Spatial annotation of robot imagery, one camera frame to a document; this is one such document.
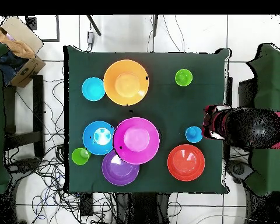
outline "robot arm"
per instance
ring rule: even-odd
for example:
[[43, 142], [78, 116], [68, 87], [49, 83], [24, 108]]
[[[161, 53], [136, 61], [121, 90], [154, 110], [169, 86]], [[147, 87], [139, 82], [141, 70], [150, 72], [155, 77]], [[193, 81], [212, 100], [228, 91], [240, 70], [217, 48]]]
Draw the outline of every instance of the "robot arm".
[[280, 112], [213, 105], [205, 109], [202, 134], [245, 150], [280, 149]]

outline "blue plate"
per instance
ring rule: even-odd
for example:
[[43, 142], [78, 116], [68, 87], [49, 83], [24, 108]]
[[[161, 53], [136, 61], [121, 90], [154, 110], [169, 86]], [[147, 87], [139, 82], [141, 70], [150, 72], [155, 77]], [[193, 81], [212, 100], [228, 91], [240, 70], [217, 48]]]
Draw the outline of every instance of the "blue plate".
[[113, 149], [114, 127], [104, 121], [88, 125], [83, 133], [85, 148], [94, 155], [105, 155]]
[[100, 100], [105, 95], [103, 81], [99, 78], [88, 78], [83, 82], [82, 94], [92, 102]]

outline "magenta bowl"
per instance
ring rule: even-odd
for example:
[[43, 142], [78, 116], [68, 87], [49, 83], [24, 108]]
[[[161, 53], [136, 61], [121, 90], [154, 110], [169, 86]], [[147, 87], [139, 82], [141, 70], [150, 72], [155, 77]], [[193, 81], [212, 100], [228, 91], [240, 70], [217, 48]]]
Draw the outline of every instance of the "magenta bowl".
[[144, 118], [128, 118], [115, 129], [113, 145], [122, 160], [140, 165], [156, 155], [160, 145], [159, 133], [156, 127]]

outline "red bowl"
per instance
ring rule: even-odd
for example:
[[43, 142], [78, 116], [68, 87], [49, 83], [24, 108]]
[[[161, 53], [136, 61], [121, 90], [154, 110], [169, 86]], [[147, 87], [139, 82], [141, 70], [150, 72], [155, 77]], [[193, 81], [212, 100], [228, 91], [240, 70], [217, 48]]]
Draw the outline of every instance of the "red bowl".
[[205, 159], [197, 147], [182, 144], [175, 147], [167, 160], [168, 170], [171, 175], [181, 181], [197, 179], [205, 167]]

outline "green bowl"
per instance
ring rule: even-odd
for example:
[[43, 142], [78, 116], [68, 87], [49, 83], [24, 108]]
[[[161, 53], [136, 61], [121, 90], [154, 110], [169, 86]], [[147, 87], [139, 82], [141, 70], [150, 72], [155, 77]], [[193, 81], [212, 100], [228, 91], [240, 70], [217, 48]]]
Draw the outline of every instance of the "green bowl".
[[72, 152], [72, 161], [77, 165], [84, 165], [88, 161], [90, 155], [91, 153], [87, 149], [78, 148]]
[[180, 69], [175, 75], [175, 81], [179, 86], [185, 87], [192, 82], [193, 76], [188, 69]]

